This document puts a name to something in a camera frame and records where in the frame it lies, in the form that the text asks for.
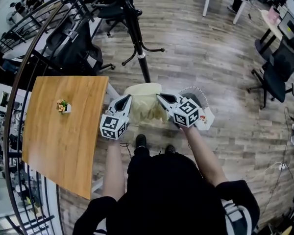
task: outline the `computer monitor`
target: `computer monitor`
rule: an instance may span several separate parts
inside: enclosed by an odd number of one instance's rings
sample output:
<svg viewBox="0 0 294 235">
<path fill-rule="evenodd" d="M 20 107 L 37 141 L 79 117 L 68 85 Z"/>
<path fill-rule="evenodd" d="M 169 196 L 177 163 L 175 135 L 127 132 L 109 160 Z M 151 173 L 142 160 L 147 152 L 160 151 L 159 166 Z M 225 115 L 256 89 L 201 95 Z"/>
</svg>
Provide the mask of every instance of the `computer monitor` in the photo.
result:
<svg viewBox="0 0 294 235">
<path fill-rule="evenodd" d="M 278 28 L 288 39 L 294 37 L 294 15 L 290 11 L 285 14 Z"/>
</svg>

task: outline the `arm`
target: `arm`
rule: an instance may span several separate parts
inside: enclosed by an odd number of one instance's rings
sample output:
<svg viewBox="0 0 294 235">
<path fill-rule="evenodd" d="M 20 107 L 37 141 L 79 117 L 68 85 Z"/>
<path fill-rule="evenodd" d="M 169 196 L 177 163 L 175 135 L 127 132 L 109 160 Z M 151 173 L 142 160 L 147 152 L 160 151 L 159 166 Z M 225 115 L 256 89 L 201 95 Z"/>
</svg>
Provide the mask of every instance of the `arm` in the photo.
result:
<svg viewBox="0 0 294 235">
<path fill-rule="evenodd" d="M 125 177 L 119 141 L 109 140 L 102 196 L 119 200 L 125 193 Z"/>
<path fill-rule="evenodd" d="M 212 150 L 208 147 L 198 130 L 191 126 L 181 127 L 192 148 L 197 166 L 203 177 L 215 187 L 228 181 Z"/>
</svg>

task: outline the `black office chair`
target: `black office chair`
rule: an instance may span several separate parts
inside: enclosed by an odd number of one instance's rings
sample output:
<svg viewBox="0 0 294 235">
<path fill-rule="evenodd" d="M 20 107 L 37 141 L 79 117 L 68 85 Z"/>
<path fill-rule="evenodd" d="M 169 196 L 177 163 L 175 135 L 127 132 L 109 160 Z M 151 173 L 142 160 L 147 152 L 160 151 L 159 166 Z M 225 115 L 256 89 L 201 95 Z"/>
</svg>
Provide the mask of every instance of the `black office chair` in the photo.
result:
<svg viewBox="0 0 294 235">
<path fill-rule="evenodd" d="M 75 26 L 75 21 L 71 17 L 66 17 L 63 19 L 61 24 L 58 25 L 56 29 L 49 35 L 46 40 L 46 45 L 49 50 L 52 51 L 52 57 L 55 51 L 61 46 L 63 41 L 67 37 L 71 37 L 73 28 Z"/>
<path fill-rule="evenodd" d="M 266 107 L 267 92 L 272 95 L 272 101 L 276 98 L 281 103 L 284 102 L 286 93 L 292 92 L 294 96 L 294 84 L 292 83 L 292 88 L 288 90 L 285 86 L 285 82 L 294 72 L 294 38 L 288 40 L 283 36 L 278 50 L 263 65 L 263 70 L 263 77 L 255 69 L 251 71 L 257 76 L 261 85 L 247 89 L 248 93 L 254 89 L 264 89 L 264 105 L 260 107 L 261 110 Z"/>
<path fill-rule="evenodd" d="M 96 3 L 105 3 L 110 4 L 115 2 L 115 0 L 97 0 Z M 110 31 L 117 26 L 118 23 L 122 23 L 127 28 L 127 25 L 125 23 L 125 17 L 123 10 L 121 9 L 121 6 L 118 4 L 118 1 L 115 5 L 109 6 L 109 7 L 103 7 L 99 9 L 99 13 L 97 15 L 99 18 L 106 19 L 106 23 L 110 24 L 110 22 L 114 21 L 109 30 L 107 31 L 107 36 L 110 36 Z"/>
<path fill-rule="evenodd" d="M 96 61 L 93 67 L 87 60 L 89 57 Z M 113 64 L 102 65 L 102 52 L 98 46 L 92 43 L 87 19 L 80 22 L 76 31 L 72 31 L 70 39 L 52 61 L 60 67 L 60 72 L 65 75 L 96 76 L 100 70 L 107 67 L 115 69 Z"/>
</svg>

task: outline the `black and white marker cube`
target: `black and white marker cube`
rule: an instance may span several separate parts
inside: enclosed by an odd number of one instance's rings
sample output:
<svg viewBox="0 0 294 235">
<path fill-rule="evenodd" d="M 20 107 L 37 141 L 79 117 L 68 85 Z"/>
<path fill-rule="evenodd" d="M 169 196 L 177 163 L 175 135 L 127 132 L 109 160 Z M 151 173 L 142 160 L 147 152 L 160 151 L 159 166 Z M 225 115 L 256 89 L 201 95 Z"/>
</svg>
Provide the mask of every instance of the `black and white marker cube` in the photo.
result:
<svg viewBox="0 0 294 235">
<path fill-rule="evenodd" d="M 199 106 L 192 99 L 185 99 L 173 110 L 174 122 L 186 127 L 199 119 Z"/>
<path fill-rule="evenodd" d="M 128 117 L 113 117 L 103 114 L 100 121 L 100 132 L 104 138 L 118 140 L 127 129 Z"/>
</svg>

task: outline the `table leg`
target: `table leg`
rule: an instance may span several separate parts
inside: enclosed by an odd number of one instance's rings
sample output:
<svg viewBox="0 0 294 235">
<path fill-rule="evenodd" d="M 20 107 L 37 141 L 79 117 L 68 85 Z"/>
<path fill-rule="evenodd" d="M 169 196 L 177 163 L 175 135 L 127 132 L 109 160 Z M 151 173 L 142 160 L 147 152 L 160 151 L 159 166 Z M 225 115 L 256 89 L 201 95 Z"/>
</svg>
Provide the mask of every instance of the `table leg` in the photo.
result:
<svg viewBox="0 0 294 235">
<path fill-rule="evenodd" d="M 259 51 L 260 54 L 263 54 L 265 52 L 265 50 L 273 43 L 273 41 L 276 39 L 276 36 L 273 35 L 269 41 L 261 48 L 261 50 Z"/>
<path fill-rule="evenodd" d="M 103 177 L 97 179 L 96 181 L 94 181 L 92 183 L 91 193 L 95 192 L 97 189 L 99 189 L 100 187 L 102 187 L 102 185 L 103 185 Z"/>
<path fill-rule="evenodd" d="M 237 20 L 239 19 L 240 15 L 241 15 L 244 7 L 245 7 L 245 4 L 246 4 L 246 1 L 242 1 L 242 4 L 241 4 L 241 6 L 239 8 L 239 11 L 236 13 L 236 16 L 235 16 L 235 18 L 233 20 L 233 24 L 236 24 Z"/>
<path fill-rule="evenodd" d="M 204 7 L 204 12 L 203 12 L 203 14 L 202 14 L 203 17 L 206 16 L 207 9 L 208 9 L 208 4 L 209 4 L 209 0 L 206 0 L 206 2 L 205 2 L 205 7 Z"/>
<path fill-rule="evenodd" d="M 269 34 L 271 33 L 271 30 L 268 29 L 265 34 L 263 35 L 263 37 L 260 39 L 260 43 L 262 44 L 264 42 L 264 40 L 269 36 Z"/>
<path fill-rule="evenodd" d="M 112 87 L 110 83 L 108 83 L 107 86 L 107 93 L 112 99 L 120 97 L 119 93 L 117 93 L 117 91 Z"/>
</svg>

